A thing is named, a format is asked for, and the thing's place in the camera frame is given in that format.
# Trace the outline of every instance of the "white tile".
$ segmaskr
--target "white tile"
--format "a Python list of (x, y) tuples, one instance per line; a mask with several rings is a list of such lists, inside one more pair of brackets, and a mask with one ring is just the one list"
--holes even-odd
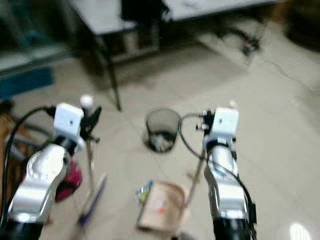
[(201, 112), (204, 110), (214, 111), (218, 106), (227, 106), (230, 100), (237, 101), (241, 106), (241, 100), (247, 98), (243, 91), (237, 91), (237, 83), (223, 82), (220, 86), (208, 88), (202, 93), (191, 95), (185, 100), (191, 104), (196, 111)]
[(183, 240), (213, 239), (207, 238), (205, 226), (195, 218), (192, 211), (182, 226), (180, 236)]
[(53, 205), (50, 218), (53, 223), (43, 227), (42, 240), (85, 240), (84, 231), (77, 225), (78, 213), (72, 197)]
[(123, 111), (127, 116), (136, 117), (146, 110), (168, 107), (181, 98), (157, 75), (143, 82), (128, 82), (120, 89)]
[(158, 73), (162, 75), (170, 70), (179, 69), (190, 64), (197, 64), (202, 59), (206, 51), (197, 44), (188, 46), (173, 46), (171, 49), (165, 50), (160, 54), (156, 64), (158, 65)]
[(163, 68), (165, 61), (163, 61), (163, 55), (155, 54), (137, 58), (132, 61), (120, 63), (115, 65), (116, 78), (120, 87), (126, 84), (132, 83), (144, 83), (148, 81), (150, 77), (158, 74)]
[(214, 239), (214, 227), (213, 218), (211, 216), (210, 204), (209, 204), (209, 187), (207, 180), (204, 177), (204, 169), (206, 163), (202, 166), (202, 171), (199, 176), (199, 183), (196, 185), (195, 192), (190, 204), (190, 218), (197, 223), (197, 231), (203, 232), (204, 236), (196, 239)]
[(211, 72), (211, 77), (216, 76), (220, 80), (228, 81), (234, 77), (246, 74), (246, 69), (236, 62), (233, 62), (223, 54), (212, 49), (202, 47), (200, 57), (195, 58), (196, 64), (205, 67)]
[(318, 176), (312, 179), (309, 185), (300, 192), (297, 200), (297, 203), (316, 226), (320, 226), (320, 206), (318, 204), (320, 199), (320, 186), (318, 179)]
[[(305, 212), (300, 208), (292, 208), (287, 216), (283, 217), (282, 223), (275, 224), (272, 229), (262, 232), (259, 236), (261, 240), (292, 240), (292, 239), (319, 239), (319, 224), (315, 223), (306, 216)], [(299, 231), (294, 231), (294, 225), (299, 225)]]
[(163, 71), (159, 81), (165, 81), (179, 96), (189, 97), (218, 85), (223, 80), (193, 60)]
[(293, 43), (283, 33), (271, 35), (265, 58), (280, 65), (289, 76), (303, 82), (309, 88), (319, 89), (319, 55)]
[(283, 193), (297, 198), (318, 174), (319, 153), (272, 115), (256, 112), (251, 117), (239, 124), (239, 149)]
[(243, 91), (252, 101), (273, 114), (281, 113), (293, 107), (292, 99), (297, 94), (297, 87), (282, 75), (268, 71), (257, 64), (239, 81), (238, 91)]
[(309, 144), (316, 152), (320, 144), (319, 112), (306, 107), (293, 108), (278, 116), (280, 122), (288, 126), (298, 135), (302, 142)]
[(256, 204), (257, 232), (269, 231), (281, 223), (295, 204), (294, 199), (277, 188), (253, 161), (238, 152), (239, 176)]

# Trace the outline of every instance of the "trash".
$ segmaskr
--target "trash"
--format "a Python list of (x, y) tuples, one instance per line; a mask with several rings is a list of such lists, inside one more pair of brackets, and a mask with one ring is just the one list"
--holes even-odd
[(153, 181), (147, 201), (141, 208), (137, 227), (175, 235), (189, 215), (186, 208), (187, 199), (188, 193), (183, 186)]
[(141, 204), (145, 204), (153, 181), (148, 181), (143, 187), (135, 192)]
[(146, 119), (146, 145), (157, 153), (172, 149), (178, 133), (179, 114), (171, 109), (158, 109), (150, 112)]

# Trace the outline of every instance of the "pink object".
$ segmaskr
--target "pink object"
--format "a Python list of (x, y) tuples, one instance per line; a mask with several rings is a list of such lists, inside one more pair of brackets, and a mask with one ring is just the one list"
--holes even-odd
[(82, 172), (78, 168), (77, 163), (72, 160), (70, 163), (71, 172), (65, 176), (64, 180), (59, 184), (55, 193), (55, 201), (61, 201), (77, 190), (82, 182)]

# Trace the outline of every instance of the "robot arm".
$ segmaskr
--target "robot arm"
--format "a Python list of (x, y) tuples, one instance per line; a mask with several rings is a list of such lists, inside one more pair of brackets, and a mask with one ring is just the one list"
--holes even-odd
[(239, 179), (234, 141), (239, 112), (218, 107), (203, 114), (198, 129), (204, 131), (203, 150), (207, 153), (204, 176), (209, 186), (209, 204), (217, 240), (256, 239), (256, 209)]
[(9, 205), (0, 239), (37, 240), (47, 222), (58, 185), (65, 178), (75, 151), (98, 122), (101, 108), (92, 115), (81, 108), (61, 103), (56, 107), (53, 126), (55, 140), (28, 161), (25, 178)]

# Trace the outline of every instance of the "power cord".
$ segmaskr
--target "power cord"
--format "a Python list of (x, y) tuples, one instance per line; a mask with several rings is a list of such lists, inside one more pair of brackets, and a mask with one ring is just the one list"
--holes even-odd
[(263, 60), (265, 63), (267, 63), (267, 64), (273, 65), (273, 66), (278, 70), (278, 72), (279, 72), (280, 74), (282, 74), (283, 76), (285, 76), (287, 79), (291, 80), (292, 82), (296, 82), (296, 83), (300, 84), (300, 85), (303, 86), (306, 90), (308, 90), (310, 93), (312, 93), (312, 94), (319, 94), (319, 93), (320, 93), (320, 91), (317, 91), (317, 90), (315, 91), (315, 90), (310, 89), (310, 87), (308, 87), (308, 85), (305, 84), (303, 81), (301, 81), (301, 80), (299, 80), (299, 79), (297, 79), (297, 78), (294, 78), (294, 77), (290, 76), (289, 74), (287, 74), (287, 73), (284, 71), (284, 69), (281, 67), (280, 64), (275, 63), (275, 62), (273, 62), (273, 61), (271, 61), (271, 60), (268, 60), (268, 59), (266, 59), (266, 58), (262, 58), (262, 60)]
[(3, 163), (3, 172), (2, 172), (2, 196), (1, 196), (1, 220), (0, 220), (0, 229), (2, 228), (3, 224), (5, 223), (5, 220), (8, 215), (8, 206), (7, 206), (7, 180), (8, 180), (8, 170), (9, 170), (9, 159), (10, 159), (10, 150), (11, 146), (13, 144), (15, 135), (19, 129), (19, 127), (24, 123), (24, 121), (29, 118), (31, 115), (40, 112), (45, 111), (50, 117), (54, 118), (56, 107), (51, 106), (41, 106), (34, 108), (33, 110), (29, 111), (27, 114), (25, 114), (14, 126), (9, 140), (5, 147), (5, 153), (4, 153), (4, 163)]
[(197, 114), (197, 113), (189, 113), (183, 117), (180, 118), (179, 122), (178, 122), (178, 132), (179, 135), (184, 143), (184, 145), (186, 146), (186, 148), (193, 154), (195, 155), (197, 158), (199, 158), (199, 160), (203, 161), (206, 160), (206, 162), (210, 162), (212, 163), (215, 167), (219, 167), (221, 169), (223, 169), (226, 173), (228, 173), (229, 175), (233, 176), (233, 178), (239, 183), (239, 185), (243, 188), (246, 200), (247, 200), (247, 205), (248, 205), (248, 221), (249, 221), (249, 226), (250, 226), (250, 235), (252, 237), (253, 240), (257, 239), (257, 232), (255, 230), (254, 224), (257, 223), (257, 217), (256, 217), (256, 205), (252, 202), (251, 196), (249, 194), (248, 189), (246, 188), (246, 186), (244, 185), (244, 183), (240, 180), (240, 178), (238, 176), (236, 176), (233, 172), (231, 172), (230, 170), (226, 169), (225, 167), (221, 166), (220, 164), (214, 162), (214, 161), (210, 161), (209, 158), (203, 157), (201, 156), (199, 153), (197, 153), (186, 141), (185, 136), (182, 133), (182, 123), (185, 119), (189, 119), (189, 118), (202, 118), (201, 114)]

